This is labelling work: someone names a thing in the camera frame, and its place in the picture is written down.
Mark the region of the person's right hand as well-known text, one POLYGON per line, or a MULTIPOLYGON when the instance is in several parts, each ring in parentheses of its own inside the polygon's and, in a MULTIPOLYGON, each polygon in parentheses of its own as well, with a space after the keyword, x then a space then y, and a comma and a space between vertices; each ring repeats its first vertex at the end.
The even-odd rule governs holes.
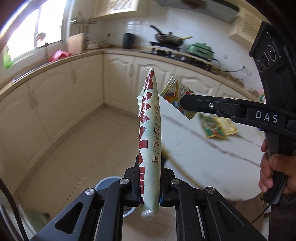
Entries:
POLYGON ((268 145, 263 140, 261 145, 263 156, 260 162, 260 179, 258 186, 262 192, 267 192, 273 186, 273 171, 281 172, 287 175, 287 183, 283 194, 295 193, 295 174, 296 160, 295 156, 286 156, 282 154, 274 154, 268 157, 268 145))

